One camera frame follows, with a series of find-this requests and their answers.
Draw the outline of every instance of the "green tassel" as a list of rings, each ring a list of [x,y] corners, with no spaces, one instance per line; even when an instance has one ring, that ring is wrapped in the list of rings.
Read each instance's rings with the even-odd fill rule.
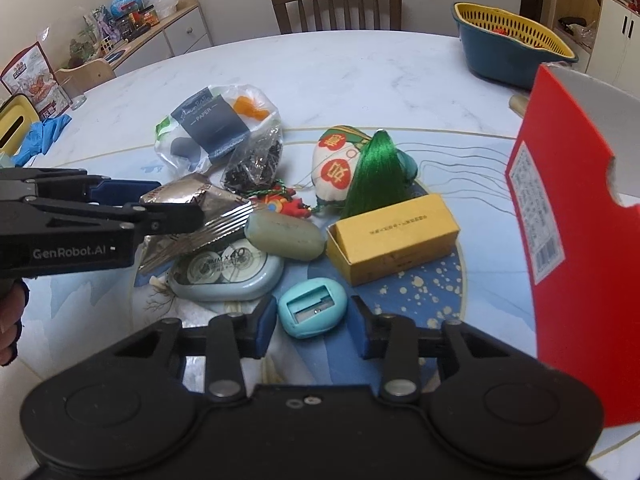
[[[378,130],[360,152],[341,218],[397,204],[409,198],[396,146],[385,130]]]

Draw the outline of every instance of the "foil packet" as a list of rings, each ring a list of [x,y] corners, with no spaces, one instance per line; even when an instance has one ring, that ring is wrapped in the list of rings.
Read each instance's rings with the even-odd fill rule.
[[[207,244],[237,235],[254,211],[254,204],[214,186],[200,173],[190,173],[160,186],[142,197],[140,203],[196,203],[204,212],[203,227],[190,234],[146,236],[138,271],[150,274],[178,256],[192,253]]]

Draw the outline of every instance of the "blue gripper pad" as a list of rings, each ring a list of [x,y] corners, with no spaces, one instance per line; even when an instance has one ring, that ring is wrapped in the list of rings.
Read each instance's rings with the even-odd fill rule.
[[[349,297],[349,303],[347,304],[347,329],[351,334],[351,339],[358,351],[358,355],[363,359],[368,358],[370,349],[365,319],[351,297]]]
[[[97,202],[101,205],[137,203],[141,196],[160,185],[153,180],[103,180],[89,190],[89,202]]]
[[[278,302],[271,296],[267,307],[258,320],[255,334],[255,348],[259,357],[264,357],[271,341],[271,335],[276,328],[278,319]]]

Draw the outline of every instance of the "red cardboard box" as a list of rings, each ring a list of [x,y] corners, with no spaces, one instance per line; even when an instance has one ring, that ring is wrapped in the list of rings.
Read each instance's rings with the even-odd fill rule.
[[[541,66],[507,167],[527,253],[538,358],[640,420],[640,101]]]

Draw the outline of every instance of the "human hand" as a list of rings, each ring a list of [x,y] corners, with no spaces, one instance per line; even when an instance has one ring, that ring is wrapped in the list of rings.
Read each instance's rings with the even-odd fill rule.
[[[18,322],[26,304],[25,289],[20,283],[14,283],[9,293],[0,300],[0,366],[4,366],[15,357],[14,343],[20,336]]]

